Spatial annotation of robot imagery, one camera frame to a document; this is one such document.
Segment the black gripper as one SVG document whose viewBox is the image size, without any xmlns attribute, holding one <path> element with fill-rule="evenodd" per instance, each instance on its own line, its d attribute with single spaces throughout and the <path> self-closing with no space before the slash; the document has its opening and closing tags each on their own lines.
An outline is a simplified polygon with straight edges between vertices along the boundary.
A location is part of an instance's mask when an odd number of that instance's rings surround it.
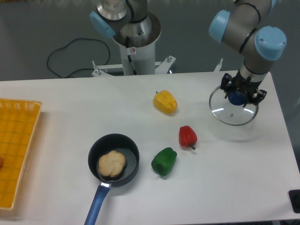
<svg viewBox="0 0 300 225">
<path fill-rule="evenodd" d="M 242 106 L 245 108 L 248 104 L 257 106 L 265 99 L 267 91 L 258 90 L 260 84 L 260 81 L 254 82 L 250 76 L 244 78 L 239 70 L 235 77 L 225 73 L 221 80 L 220 89 L 224 91 L 225 98 L 228 98 L 229 94 L 232 93 L 232 101 L 245 101 Z"/>
</svg>

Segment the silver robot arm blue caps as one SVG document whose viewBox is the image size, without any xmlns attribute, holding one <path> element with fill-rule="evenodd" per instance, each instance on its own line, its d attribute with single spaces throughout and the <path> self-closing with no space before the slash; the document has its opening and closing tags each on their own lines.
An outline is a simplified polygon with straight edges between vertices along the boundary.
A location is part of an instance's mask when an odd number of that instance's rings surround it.
<svg viewBox="0 0 300 225">
<path fill-rule="evenodd" d="M 236 76 L 225 74 L 220 88 L 233 105 L 258 105 L 266 91 L 258 87 L 286 46 L 286 36 L 276 27 L 257 29 L 274 7 L 274 0 L 236 0 L 232 12 L 222 10 L 213 18 L 209 35 L 242 54 Z M 119 45 L 124 75 L 155 73 L 155 43 L 161 24 L 144 0 L 101 0 L 90 13 L 94 28 Z"/>
</svg>

